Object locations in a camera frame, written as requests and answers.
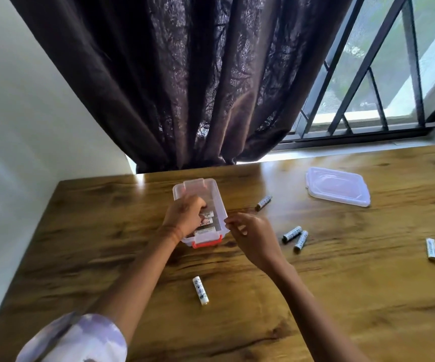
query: translucent plastic lid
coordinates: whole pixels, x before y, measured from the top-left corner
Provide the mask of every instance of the translucent plastic lid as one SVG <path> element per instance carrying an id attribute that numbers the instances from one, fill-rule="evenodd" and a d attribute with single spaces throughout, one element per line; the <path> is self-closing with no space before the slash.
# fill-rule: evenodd
<path id="1" fill-rule="evenodd" d="M 362 207 L 370 205 L 370 193 L 359 174 L 311 167 L 306 172 L 305 185 L 312 197 Z"/>
<path id="2" fill-rule="evenodd" d="M 193 248 L 215 245 L 229 232 L 224 220 L 228 216 L 219 193 L 218 184 L 214 179 L 187 180 L 174 186 L 172 192 L 174 200 L 184 194 L 196 194 L 206 203 L 207 207 L 201 211 L 206 213 L 207 219 L 203 220 L 202 226 L 198 227 L 193 235 L 185 237 L 182 242 Z"/>

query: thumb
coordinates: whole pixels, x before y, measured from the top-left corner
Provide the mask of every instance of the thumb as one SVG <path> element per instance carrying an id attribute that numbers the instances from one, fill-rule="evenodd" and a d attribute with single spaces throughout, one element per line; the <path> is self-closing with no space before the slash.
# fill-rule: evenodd
<path id="1" fill-rule="evenodd" d="M 234 237 L 234 240 L 239 241 L 241 240 L 244 235 L 241 231 L 239 231 L 239 229 L 232 223 L 227 223 L 226 227 L 231 231 L 231 234 Z"/>

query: person's left hand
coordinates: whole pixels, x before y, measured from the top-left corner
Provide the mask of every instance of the person's left hand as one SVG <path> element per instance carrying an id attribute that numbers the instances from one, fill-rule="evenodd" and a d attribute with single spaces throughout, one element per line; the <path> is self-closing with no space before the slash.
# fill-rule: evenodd
<path id="1" fill-rule="evenodd" d="M 185 236 L 199 227 L 201 224 L 199 212 L 204 207 L 206 207 L 206 202 L 201 197 L 185 194 L 167 208 L 161 229 L 170 231 L 177 245 Z"/>

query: sleeve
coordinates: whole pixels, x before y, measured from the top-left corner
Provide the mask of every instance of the sleeve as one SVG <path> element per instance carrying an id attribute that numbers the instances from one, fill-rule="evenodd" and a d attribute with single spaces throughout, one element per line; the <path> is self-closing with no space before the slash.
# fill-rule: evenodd
<path id="1" fill-rule="evenodd" d="M 54 346 L 43 362 L 125 362 L 125 338 L 109 319 L 87 314 L 76 319 L 67 314 L 35 335 L 21 350 L 16 362 L 34 362 Z"/>

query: red clip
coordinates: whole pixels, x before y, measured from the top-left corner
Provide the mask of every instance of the red clip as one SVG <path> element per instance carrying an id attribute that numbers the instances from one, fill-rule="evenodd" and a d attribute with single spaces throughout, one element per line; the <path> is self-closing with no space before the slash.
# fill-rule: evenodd
<path id="1" fill-rule="evenodd" d="M 192 247 L 193 247 L 194 249 L 197 249 L 197 248 L 204 248 L 204 247 L 206 247 L 206 246 L 217 245 L 217 244 L 219 244 L 221 241 L 222 241 L 222 235 L 220 235 L 219 239 L 217 239 L 217 240 L 207 241 L 207 242 L 205 242 L 205 243 L 199 243 L 199 244 L 196 244 L 196 243 L 193 241 L 193 242 L 192 242 Z"/>

